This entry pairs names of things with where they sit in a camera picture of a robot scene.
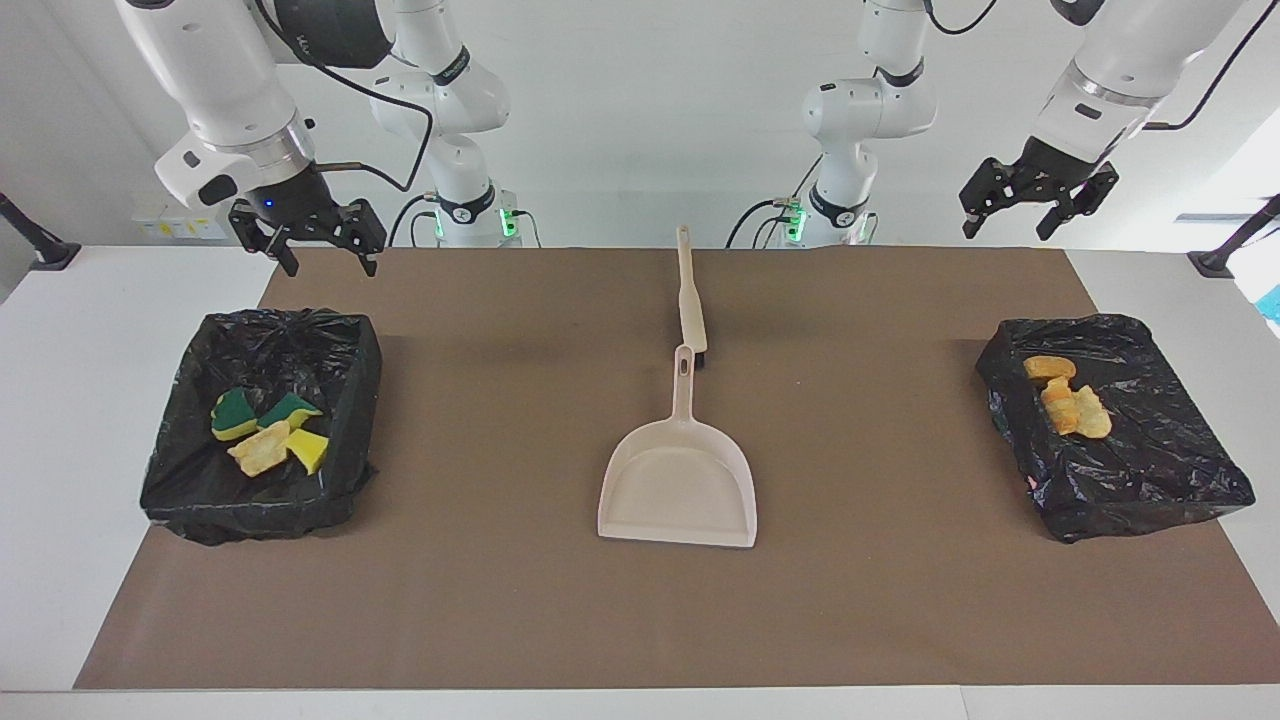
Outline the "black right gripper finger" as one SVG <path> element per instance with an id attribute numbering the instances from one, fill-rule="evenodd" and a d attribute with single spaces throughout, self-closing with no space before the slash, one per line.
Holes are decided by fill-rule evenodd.
<path id="1" fill-rule="evenodd" d="M 292 233 L 288 225 L 265 229 L 247 200 L 236 200 L 230 205 L 229 223 L 246 252 L 262 254 L 275 261 L 288 277 L 297 277 L 300 264 L 289 246 Z"/>
<path id="2" fill-rule="evenodd" d="M 378 273 L 378 256 L 385 250 L 388 234 L 366 199 L 338 206 L 330 245 L 353 254 L 366 277 Z"/>

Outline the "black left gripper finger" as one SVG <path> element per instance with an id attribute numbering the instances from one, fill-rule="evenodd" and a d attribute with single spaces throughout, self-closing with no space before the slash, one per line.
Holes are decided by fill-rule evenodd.
<path id="1" fill-rule="evenodd" d="M 1053 186 L 1048 195 L 1052 208 L 1036 227 L 1038 238 L 1048 241 L 1061 225 L 1074 218 L 1093 215 L 1117 182 L 1119 173 L 1115 167 L 1101 165 L 1076 190 L 1061 183 Z"/>
<path id="2" fill-rule="evenodd" d="M 965 211 L 963 233 L 966 240 L 974 240 L 991 215 L 1019 204 L 1014 183 L 1018 170 L 1018 164 L 1005 164 L 996 158 L 979 163 L 959 192 Z"/>

